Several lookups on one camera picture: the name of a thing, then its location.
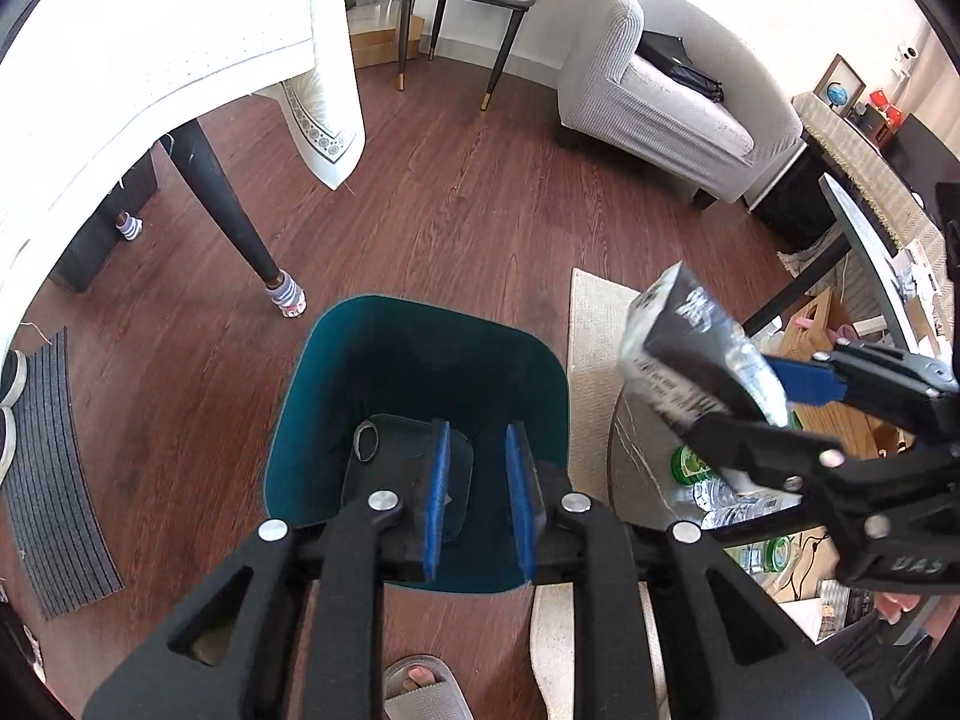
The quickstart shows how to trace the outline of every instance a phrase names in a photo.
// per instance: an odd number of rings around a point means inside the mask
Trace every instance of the beige rug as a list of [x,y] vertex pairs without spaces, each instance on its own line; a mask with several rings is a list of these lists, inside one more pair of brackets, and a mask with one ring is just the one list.
[[[570,386],[568,474],[575,490],[607,500],[607,441],[623,380],[616,356],[635,290],[574,269],[570,281],[570,332],[566,376]],[[643,616],[651,640],[656,702],[668,716],[664,666],[645,586]],[[530,621],[530,661],[549,720],[573,719],[573,587],[538,587]]]
[[570,280],[566,378],[570,384],[570,461],[575,490],[607,500],[607,440],[623,380],[616,354],[627,308],[638,293],[587,271]]

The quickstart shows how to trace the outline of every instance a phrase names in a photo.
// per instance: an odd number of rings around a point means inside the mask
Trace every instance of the snack package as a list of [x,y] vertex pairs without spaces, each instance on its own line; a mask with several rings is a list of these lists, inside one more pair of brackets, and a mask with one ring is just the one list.
[[630,304],[618,367],[678,436],[710,412],[789,422],[776,374],[683,262]]

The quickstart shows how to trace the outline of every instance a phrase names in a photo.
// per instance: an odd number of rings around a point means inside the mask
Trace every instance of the door mat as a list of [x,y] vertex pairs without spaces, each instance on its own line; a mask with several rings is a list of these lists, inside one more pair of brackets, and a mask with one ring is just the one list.
[[16,456],[3,481],[13,536],[47,619],[123,587],[83,480],[67,379],[66,329],[27,362],[13,406]]

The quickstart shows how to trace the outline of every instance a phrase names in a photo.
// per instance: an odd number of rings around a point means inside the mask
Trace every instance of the armchair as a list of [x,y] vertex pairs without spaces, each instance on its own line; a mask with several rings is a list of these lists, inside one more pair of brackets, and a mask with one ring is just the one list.
[[[635,55],[643,30],[679,35],[723,83],[721,106]],[[736,35],[686,0],[592,0],[560,69],[560,122],[737,201],[797,141],[800,119]]]

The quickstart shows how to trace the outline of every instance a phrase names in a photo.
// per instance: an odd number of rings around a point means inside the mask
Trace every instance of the green bottle cap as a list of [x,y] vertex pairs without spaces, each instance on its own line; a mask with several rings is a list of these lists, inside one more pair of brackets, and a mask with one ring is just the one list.
[[790,562],[789,536],[777,536],[763,543],[760,566],[768,574],[779,574]]
[[710,467],[686,445],[678,447],[671,456],[670,471],[673,478],[682,485],[694,485],[699,480],[709,479],[714,475]]

